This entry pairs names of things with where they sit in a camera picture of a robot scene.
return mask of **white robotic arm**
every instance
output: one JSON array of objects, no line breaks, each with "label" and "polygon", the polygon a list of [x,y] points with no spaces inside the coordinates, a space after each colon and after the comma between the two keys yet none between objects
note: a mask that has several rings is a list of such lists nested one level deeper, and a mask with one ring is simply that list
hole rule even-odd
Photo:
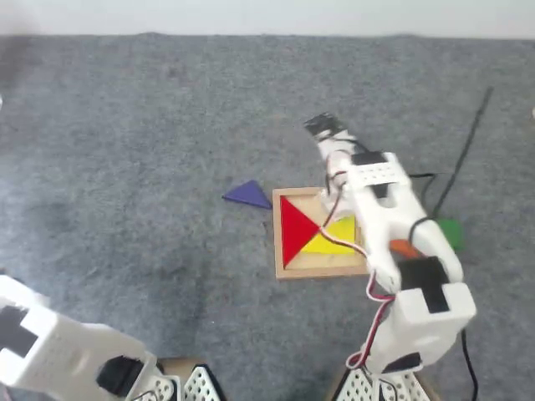
[{"label": "white robotic arm", "polygon": [[440,227],[428,220],[412,238],[420,257],[396,261],[390,242],[407,240],[415,222],[426,217],[410,177],[394,154],[367,150],[331,114],[314,117],[305,127],[327,165],[328,188],[321,194],[325,207],[331,211],[339,198],[334,220],[357,217],[369,273],[393,296],[388,317],[358,368],[379,380],[436,362],[476,315],[455,252]]},{"label": "white robotic arm", "polygon": [[180,399],[180,380],[165,377],[143,343],[105,325],[76,322],[46,304],[0,276],[0,382],[60,400]]}]

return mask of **blue triangle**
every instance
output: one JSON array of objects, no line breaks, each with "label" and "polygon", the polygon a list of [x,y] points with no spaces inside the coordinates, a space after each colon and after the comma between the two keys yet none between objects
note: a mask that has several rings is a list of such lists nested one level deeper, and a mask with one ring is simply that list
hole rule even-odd
[{"label": "blue triangle", "polygon": [[271,209],[271,202],[264,195],[262,188],[255,180],[250,180],[245,184],[237,186],[233,190],[229,190],[223,199],[238,203],[245,203],[246,205],[262,207],[263,209]]}]

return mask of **black wire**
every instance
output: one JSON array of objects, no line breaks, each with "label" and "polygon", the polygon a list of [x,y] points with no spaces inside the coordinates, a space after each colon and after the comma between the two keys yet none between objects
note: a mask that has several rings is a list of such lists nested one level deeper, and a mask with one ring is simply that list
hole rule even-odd
[{"label": "black wire", "polygon": [[471,365],[470,354],[468,353],[468,345],[466,344],[466,329],[463,328],[461,331],[461,344],[462,344],[462,353],[465,356],[466,366],[468,367],[468,372],[470,372],[471,381],[473,382],[474,389],[471,395],[471,401],[477,400],[477,393],[479,392],[479,383],[477,382],[476,372]]},{"label": "black wire", "polygon": [[466,142],[464,147],[462,148],[461,155],[459,156],[459,159],[457,160],[455,164],[455,169],[453,170],[453,174],[451,174],[450,180],[446,184],[446,188],[442,191],[442,195],[439,198],[438,202],[436,202],[436,206],[431,212],[431,215],[433,217],[436,217],[438,215],[438,211],[441,209],[442,204],[446,200],[446,197],[450,193],[451,187],[455,183],[455,180],[457,176],[459,175],[459,171],[461,170],[462,164],[465,161],[466,155],[468,155],[468,150],[470,149],[470,145],[474,140],[474,136],[476,135],[477,128],[479,127],[479,124],[481,123],[482,117],[485,114],[485,111],[487,110],[488,102],[491,99],[492,91],[494,88],[488,87],[485,91],[485,96],[483,96],[483,101],[481,102],[481,106],[479,106],[479,109],[476,112],[476,117],[471,123],[470,127],[470,134],[468,134],[468,137],[466,138]]},{"label": "black wire", "polygon": [[461,154],[459,155],[459,159],[457,160],[455,164],[453,173],[451,174],[451,177],[448,180],[446,187],[442,191],[439,200],[437,201],[435,207],[433,208],[433,211],[431,212],[429,216],[423,217],[415,221],[415,223],[410,228],[409,230],[409,243],[410,244],[412,244],[412,239],[414,237],[416,227],[419,226],[424,221],[434,220],[438,216],[438,212],[440,211],[442,205],[444,204],[446,197],[450,193],[451,187],[453,186],[457,176],[459,175],[459,171],[461,171],[462,164],[464,163],[466,155],[468,154],[468,150],[470,149],[470,146],[474,140],[474,136],[477,132],[477,128],[479,127],[482,116],[485,114],[485,111],[487,110],[487,106],[488,106],[489,100],[491,99],[493,90],[494,90],[493,87],[488,87],[487,90],[485,91],[485,95],[483,96],[483,101],[481,102],[481,105],[479,106],[479,109],[476,112],[476,116],[474,117],[474,120],[471,123],[470,133],[468,134],[468,137],[466,138],[466,142],[464,144],[464,147],[462,148]]},{"label": "black wire", "polygon": [[421,193],[420,193],[420,202],[421,202],[421,205],[424,206],[424,209],[426,209],[427,201],[426,201],[425,197],[427,196],[427,191],[429,190],[429,188],[431,187],[431,184],[433,183],[433,181],[436,179],[437,176],[438,176],[437,173],[409,174],[410,178],[427,178],[427,177],[429,177],[429,180],[425,183],[425,185],[423,186],[423,188],[421,190]]},{"label": "black wire", "polygon": [[424,209],[427,208],[427,200],[425,199],[427,196],[427,191],[430,189],[431,184],[433,184],[433,181],[436,179],[437,174],[434,174],[424,185],[424,187],[421,190],[420,194],[420,202],[421,205],[424,206]]}]

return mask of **red triangle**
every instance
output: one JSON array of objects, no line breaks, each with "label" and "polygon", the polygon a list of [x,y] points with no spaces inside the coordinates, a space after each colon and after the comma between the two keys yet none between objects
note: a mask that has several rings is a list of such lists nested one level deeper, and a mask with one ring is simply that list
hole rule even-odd
[{"label": "red triangle", "polygon": [[319,226],[281,196],[283,265],[286,266],[319,231]]}]

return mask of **green block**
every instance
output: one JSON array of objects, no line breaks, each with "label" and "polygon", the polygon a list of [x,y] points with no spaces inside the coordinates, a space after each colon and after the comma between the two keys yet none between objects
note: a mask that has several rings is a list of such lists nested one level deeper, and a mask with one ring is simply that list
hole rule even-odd
[{"label": "green block", "polygon": [[459,221],[452,219],[437,219],[436,223],[442,229],[450,246],[456,251],[462,249],[462,229]]}]

